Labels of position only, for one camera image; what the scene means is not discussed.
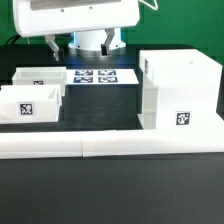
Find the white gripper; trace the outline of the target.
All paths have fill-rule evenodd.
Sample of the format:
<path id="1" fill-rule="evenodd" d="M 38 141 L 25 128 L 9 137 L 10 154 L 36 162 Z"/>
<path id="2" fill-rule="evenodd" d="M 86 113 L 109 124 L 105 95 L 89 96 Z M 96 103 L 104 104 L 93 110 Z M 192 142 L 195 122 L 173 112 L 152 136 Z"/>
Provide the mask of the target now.
<path id="1" fill-rule="evenodd" d="M 13 0 L 13 16 L 17 33 L 23 37 L 45 36 L 58 61 L 54 35 L 105 29 L 101 54 L 106 56 L 114 38 L 113 28 L 135 26 L 140 12 L 138 0 Z"/>

